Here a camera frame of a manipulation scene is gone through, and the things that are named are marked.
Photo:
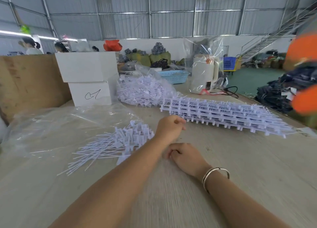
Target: black marker scribble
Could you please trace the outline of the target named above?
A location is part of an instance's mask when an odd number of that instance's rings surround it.
[[[98,95],[98,93],[100,92],[100,90],[101,90],[101,89],[99,89],[97,92],[94,92],[93,94],[87,93],[87,94],[85,95],[85,99],[91,99],[91,98],[93,98],[93,97],[95,97],[95,99],[97,99],[97,95]]]

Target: wooden table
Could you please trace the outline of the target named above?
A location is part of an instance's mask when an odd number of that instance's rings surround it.
[[[186,85],[176,88],[186,91]],[[243,103],[224,95],[188,96]],[[126,106],[154,130],[159,119],[168,115],[158,107]],[[54,112],[52,119],[61,115],[61,111]],[[101,124],[106,124],[104,116],[99,118]],[[11,151],[0,156],[0,227],[47,227],[116,165],[117,158],[103,159],[87,171],[56,176],[73,158],[71,152],[87,142],[87,137],[105,131],[86,124],[81,118],[65,122],[58,132],[31,141],[34,150],[64,146],[46,152],[48,155],[23,158]],[[192,122],[187,123],[187,130],[178,139],[196,146],[213,166],[227,168],[234,183],[292,227],[306,228],[315,228],[317,224],[316,141],[302,133],[283,139],[261,132],[253,134],[246,129]],[[161,160],[121,227],[193,228],[227,227],[227,224],[201,184],[172,162]]]

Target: black hair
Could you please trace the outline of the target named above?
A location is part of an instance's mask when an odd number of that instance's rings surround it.
[[[40,48],[41,48],[41,45],[40,45],[38,42],[35,42],[35,45],[36,45],[36,48],[37,48],[37,49],[40,49]]]
[[[97,48],[96,46],[92,46],[92,49],[96,50],[97,52],[99,52],[99,48]]]
[[[65,47],[63,43],[55,43],[55,48],[59,47],[62,53],[69,53],[68,49]]]
[[[23,40],[23,42],[30,44],[32,47],[35,47],[35,42],[34,42],[33,38],[23,37],[22,40]]]

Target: hand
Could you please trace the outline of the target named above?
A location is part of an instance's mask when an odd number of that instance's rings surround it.
[[[185,124],[186,120],[177,115],[162,118],[158,122],[154,138],[164,141],[168,146],[178,138],[182,130],[186,130]]]
[[[212,168],[191,144],[171,144],[165,154],[165,158],[170,157],[182,171],[194,176],[199,181],[202,181],[206,172]]]

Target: white kettle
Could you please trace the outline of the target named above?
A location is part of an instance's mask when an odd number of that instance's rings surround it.
[[[191,93],[201,94],[203,91],[209,92],[213,89],[218,80],[219,63],[219,58],[209,54],[198,54],[194,56],[190,83]]]

